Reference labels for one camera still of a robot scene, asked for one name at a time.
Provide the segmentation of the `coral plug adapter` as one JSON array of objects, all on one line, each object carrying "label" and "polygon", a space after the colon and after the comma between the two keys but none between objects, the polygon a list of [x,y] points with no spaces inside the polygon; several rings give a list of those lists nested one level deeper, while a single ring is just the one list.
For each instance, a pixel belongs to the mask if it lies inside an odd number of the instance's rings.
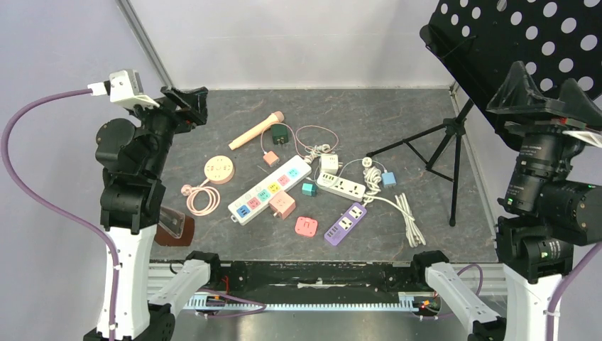
[{"label": "coral plug adapter", "polygon": [[295,223],[295,232],[304,237],[314,237],[318,228],[318,221],[309,217],[298,217]]}]

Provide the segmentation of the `pink cube socket adapter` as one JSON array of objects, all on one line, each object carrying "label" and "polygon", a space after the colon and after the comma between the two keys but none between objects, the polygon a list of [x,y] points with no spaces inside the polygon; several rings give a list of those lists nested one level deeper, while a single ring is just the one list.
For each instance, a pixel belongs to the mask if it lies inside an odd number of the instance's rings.
[{"label": "pink cube socket adapter", "polygon": [[277,193],[268,203],[274,217],[286,219],[296,208],[295,200],[285,191]]}]

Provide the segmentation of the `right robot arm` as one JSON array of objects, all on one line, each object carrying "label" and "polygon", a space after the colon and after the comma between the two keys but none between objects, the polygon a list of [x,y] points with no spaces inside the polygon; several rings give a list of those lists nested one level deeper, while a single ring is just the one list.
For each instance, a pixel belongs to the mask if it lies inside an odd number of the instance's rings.
[{"label": "right robot arm", "polygon": [[468,288],[441,251],[416,254],[410,281],[442,298],[468,340],[555,340],[562,294],[601,250],[601,187],[568,179],[572,158],[601,146],[601,109],[572,78],[558,98],[544,96],[520,61],[486,109],[527,118],[508,127],[519,139],[518,157],[498,201],[505,210],[495,240],[507,314]]}]

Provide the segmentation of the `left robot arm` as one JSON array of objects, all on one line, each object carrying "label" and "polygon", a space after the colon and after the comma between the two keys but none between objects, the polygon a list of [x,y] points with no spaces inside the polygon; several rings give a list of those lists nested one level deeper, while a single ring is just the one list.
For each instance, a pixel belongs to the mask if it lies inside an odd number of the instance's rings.
[{"label": "left robot arm", "polygon": [[155,295],[149,296],[151,247],[165,194],[161,175],[177,134],[207,122],[207,88],[182,91],[163,87],[152,99],[131,85],[104,82],[94,92],[140,121],[113,119],[97,132],[96,160],[104,189],[100,223],[107,268],[104,302],[86,340],[169,340],[186,302],[201,288],[221,285],[223,272],[214,253],[194,251]]}]

